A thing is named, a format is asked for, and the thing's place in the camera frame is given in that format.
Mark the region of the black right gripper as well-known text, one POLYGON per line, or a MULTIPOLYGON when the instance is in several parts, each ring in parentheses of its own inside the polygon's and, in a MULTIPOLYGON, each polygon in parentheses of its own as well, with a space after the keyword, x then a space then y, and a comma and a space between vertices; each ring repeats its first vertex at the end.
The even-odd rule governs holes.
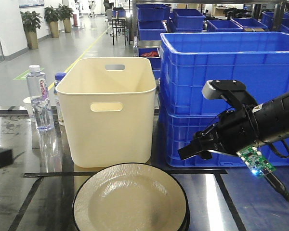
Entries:
POLYGON ((194 139, 179 149, 178 154, 181 160, 196 155, 209 160, 211 153, 235 154, 256 141, 259 133, 252 108, 244 105, 241 110, 223 112, 215 125, 195 133, 194 139))

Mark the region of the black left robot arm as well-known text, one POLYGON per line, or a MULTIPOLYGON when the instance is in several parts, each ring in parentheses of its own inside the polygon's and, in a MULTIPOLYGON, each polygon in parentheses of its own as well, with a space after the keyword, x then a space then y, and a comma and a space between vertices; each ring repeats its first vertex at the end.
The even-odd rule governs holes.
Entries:
POLYGON ((13 163, 13 150, 0 148, 0 168, 13 163))

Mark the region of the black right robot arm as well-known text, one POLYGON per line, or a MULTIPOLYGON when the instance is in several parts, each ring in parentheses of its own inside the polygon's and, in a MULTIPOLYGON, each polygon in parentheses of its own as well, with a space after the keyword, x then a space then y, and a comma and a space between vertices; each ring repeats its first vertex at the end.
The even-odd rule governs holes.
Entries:
POLYGON ((202 94, 208 100, 225 100, 231 110, 219 114, 219 121, 194 134, 189 145, 178 150, 182 160, 212 153, 236 156, 250 145, 264 146, 289 138, 289 92, 262 104, 238 80, 208 80, 202 94))

